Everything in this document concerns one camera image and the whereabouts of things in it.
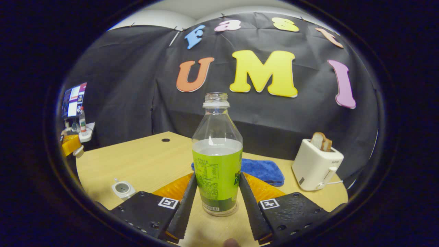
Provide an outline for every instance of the barcode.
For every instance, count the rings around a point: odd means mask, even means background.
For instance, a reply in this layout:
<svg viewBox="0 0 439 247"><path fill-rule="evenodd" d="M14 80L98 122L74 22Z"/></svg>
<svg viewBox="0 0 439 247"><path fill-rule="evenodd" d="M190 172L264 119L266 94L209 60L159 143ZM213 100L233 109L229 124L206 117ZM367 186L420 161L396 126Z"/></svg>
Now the barcode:
<svg viewBox="0 0 439 247"><path fill-rule="evenodd" d="M204 205L206 208L208 208L209 210L212 210L212 211L219 211L219 210L220 210L219 207L211 207L211 206L209 206L209 205L207 205L207 204L205 204L205 203L203 203L203 205Z"/></svg>

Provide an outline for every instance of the blue towel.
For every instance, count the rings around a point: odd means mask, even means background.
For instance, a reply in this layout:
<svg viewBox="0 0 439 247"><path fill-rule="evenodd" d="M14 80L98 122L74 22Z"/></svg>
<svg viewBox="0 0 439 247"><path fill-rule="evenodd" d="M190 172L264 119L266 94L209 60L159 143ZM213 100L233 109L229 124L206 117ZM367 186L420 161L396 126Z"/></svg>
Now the blue towel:
<svg viewBox="0 0 439 247"><path fill-rule="evenodd" d="M194 163L191 164L191 167L192 170L194 170ZM271 160L242 159L241 171L257 177L273 186L284 185L284 175L279 167L277 167L276 163Z"/></svg>

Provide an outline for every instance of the computer screen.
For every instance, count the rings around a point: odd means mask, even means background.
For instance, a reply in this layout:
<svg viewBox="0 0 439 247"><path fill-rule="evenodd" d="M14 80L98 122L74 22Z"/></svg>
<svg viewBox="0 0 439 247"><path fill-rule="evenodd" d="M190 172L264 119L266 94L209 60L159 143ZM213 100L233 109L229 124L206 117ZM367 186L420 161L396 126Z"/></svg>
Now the computer screen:
<svg viewBox="0 0 439 247"><path fill-rule="evenodd" d="M62 99L62 117L71 118L78 117L81 106L84 102L85 89L87 87L87 82L72 87L65 91L64 98Z"/></svg>

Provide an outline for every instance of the wooden table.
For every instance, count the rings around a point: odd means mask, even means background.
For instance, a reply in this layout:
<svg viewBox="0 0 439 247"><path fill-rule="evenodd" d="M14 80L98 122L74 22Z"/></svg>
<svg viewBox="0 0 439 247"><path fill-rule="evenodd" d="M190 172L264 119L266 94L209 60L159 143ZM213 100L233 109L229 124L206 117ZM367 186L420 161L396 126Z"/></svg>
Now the wooden table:
<svg viewBox="0 0 439 247"><path fill-rule="evenodd" d="M192 172L191 139L171 132L86 151L76 160L79 179L91 199L111 210L122 203L111 188L119 181L129 182L136 191L153 192ZM317 191L299 188L291 170L292 160L269 158L243 153L243 158L274 161L285 176L285 183L277 187L289 194L300 192L326 211L348 201L343 183L327 185ZM339 181L334 175L331 182ZM179 245L222 246L224 240L235 238L243 246L259 246L253 239L241 192L237 197L238 210L229 217L214 217L202 209L199 192L195 194L186 234Z"/></svg>

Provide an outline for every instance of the plastic bottle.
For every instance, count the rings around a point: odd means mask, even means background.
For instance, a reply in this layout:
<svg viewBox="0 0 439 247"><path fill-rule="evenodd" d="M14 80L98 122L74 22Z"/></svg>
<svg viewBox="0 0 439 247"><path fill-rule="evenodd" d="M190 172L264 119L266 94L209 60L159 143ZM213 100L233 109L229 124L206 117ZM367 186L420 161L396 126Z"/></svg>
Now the plastic bottle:
<svg viewBox="0 0 439 247"><path fill-rule="evenodd" d="M242 136L230 119L226 93L207 93L206 112L192 137L192 153L203 209L214 216L236 210Z"/></svg>
<svg viewBox="0 0 439 247"><path fill-rule="evenodd" d="M85 136L87 135L87 127L85 125L85 112L84 107L81 106L81 112L79 113L79 125L81 127L81 135Z"/></svg>

